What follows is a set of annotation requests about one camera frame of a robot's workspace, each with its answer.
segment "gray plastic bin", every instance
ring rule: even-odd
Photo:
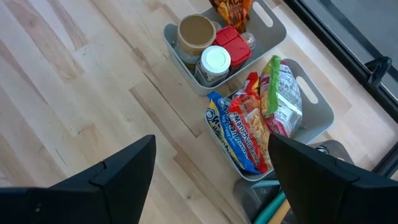
[[[331,126],[334,120],[333,110],[326,101],[325,97],[323,97],[319,89],[311,81],[311,78],[305,73],[305,70],[301,67],[301,65],[298,62],[289,58],[283,59],[283,61],[290,67],[293,76],[296,79],[297,77],[302,77],[304,79],[309,89],[311,89],[313,94],[318,99],[318,102],[316,104],[311,103],[308,96],[303,92],[303,90],[300,87],[302,104],[303,104],[303,120],[301,126],[294,134],[294,140],[304,144],[309,144],[312,140],[321,135]],[[242,173],[239,170],[239,168],[236,166],[232,158],[229,156],[228,152],[225,151],[224,147],[220,143],[220,140],[214,134],[213,130],[211,129],[207,121],[206,124],[208,126],[208,131],[211,133],[211,136],[213,137],[214,142],[219,146],[219,148],[226,156],[229,163],[244,179],[248,181],[258,181],[263,179],[267,174],[272,172],[272,170],[270,170],[265,174]]]
[[[254,7],[259,6],[264,9],[266,14],[272,20],[272,26],[268,27],[257,12],[254,10]],[[170,58],[172,59],[175,66],[180,70],[183,77],[187,80],[188,84],[191,86],[193,91],[200,95],[205,96],[217,89],[219,86],[227,82],[229,79],[239,75],[241,73],[245,73],[245,68],[250,66],[252,63],[260,59],[266,52],[271,50],[273,47],[281,43],[286,38],[286,29],[281,21],[276,17],[276,15],[272,12],[271,8],[265,3],[263,0],[254,0],[253,5],[251,6],[249,17],[250,21],[248,22],[246,28],[248,32],[251,32],[256,38],[256,47],[252,51],[251,57],[245,62],[242,68],[236,72],[234,75],[231,75],[225,81],[219,83],[214,87],[205,87],[197,82],[197,80],[193,77],[192,73],[187,69],[187,67],[183,64],[183,62],[177,56],[175,52],[175,43],[177,43],[177,25],[175,24],[167,24],[163,30],[165,42],[167,48],[170,52]],[[206,16],[212,21],[219,22],[223,27],[227,24],[223,20],[223,18],[213,9],[208,9],[202,15]]]

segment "white plastic jar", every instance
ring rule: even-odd
[[[220,46],[206,48],[195,69],[195,78],[206,87],[213,87],[224,80],[229,72],[231,56]]]

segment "red snack bag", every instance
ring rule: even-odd
[[[249,74],[244,88],[234,96],[228,108],[228,118],[243,138],[244,146],[254,167],[265,173],[271,168],[268,156],[269,131],[260,112],[259,77]]]

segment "black metal frame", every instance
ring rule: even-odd
[[[357,79],[365,90],[383,107],[383,109],[398,123],[398,102],[382,86],[369,83],[370,71],[359,59],[336,37],[332,31],[318,18],[318,16],[300,0],[285,0],[286,4],[310,28],[310,30],[325,44],[330,52],[343,64]],[[381,172],[382,164],[392,160],[398,154],[397,144],[390,150],[385,158],[375,167],[375,172]]]

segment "brown snack bag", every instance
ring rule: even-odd
[[[210,0],[213,8],[240,34],[246,31],[252,0]]]

